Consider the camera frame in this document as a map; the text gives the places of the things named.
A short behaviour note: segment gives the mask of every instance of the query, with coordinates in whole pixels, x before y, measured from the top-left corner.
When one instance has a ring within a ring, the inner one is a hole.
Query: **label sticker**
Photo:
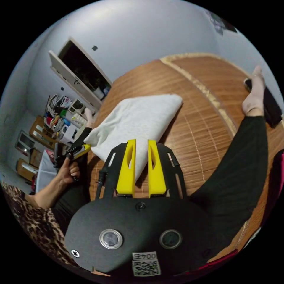
[[[134,276],[155,276],[161,274],[157,253],[135,252],[132,254],[132,269]]]

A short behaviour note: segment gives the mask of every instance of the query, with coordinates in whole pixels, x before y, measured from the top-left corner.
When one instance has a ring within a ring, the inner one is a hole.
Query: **bamboo mat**
[[[97,127],[123,99],[165,93],[183,98],[183,106],[173,119],[161,142],[176,155],[185,178],[187,194],[196,191],[213,173],[224,156],[243,119],[242,101],[248,95],[243,86],[248,76],[239,67],[211,54],[179,54],[152,61],[118,78],[102,105]],[[275,154],[284,148],[284,127],[267,127],[269,170]],[[91,175],[90,195],[95,198],[99,170],[103,162],[88,154]],[[258,229],[267,198],[266,182],[259,204],[231,245],[218,259],[235,248],[241,249]],[[148,196],[145,169],[136,183],[135,197]]]

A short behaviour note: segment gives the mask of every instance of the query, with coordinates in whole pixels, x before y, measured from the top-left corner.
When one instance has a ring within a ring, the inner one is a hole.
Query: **foot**
[[[243,112],[245,115],[251,113],[253,109],[258,109],[257,113],[264,115],[264,90],[265,82],[262,76],[262,69],[256,66],[251,77],[252,89],[247,98],[243,101]]]

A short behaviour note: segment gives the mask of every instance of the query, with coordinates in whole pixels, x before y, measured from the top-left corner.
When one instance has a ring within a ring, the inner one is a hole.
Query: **white door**
[[[73,88],[78,95],[89,102],[97,111],[102,102],[89,90],[86,85],[64,64],[64,62],[53,52],[49,51],[51,66],[61,75],[61,77]]]

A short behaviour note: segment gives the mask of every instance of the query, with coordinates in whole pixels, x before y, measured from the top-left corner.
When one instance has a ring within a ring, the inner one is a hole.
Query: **printed number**
[[[133,255],[133,259],[135,260],[139,260],[139,259],[155,259],[156,258],[156,254],[152,253],[152,254],[134,254]]]

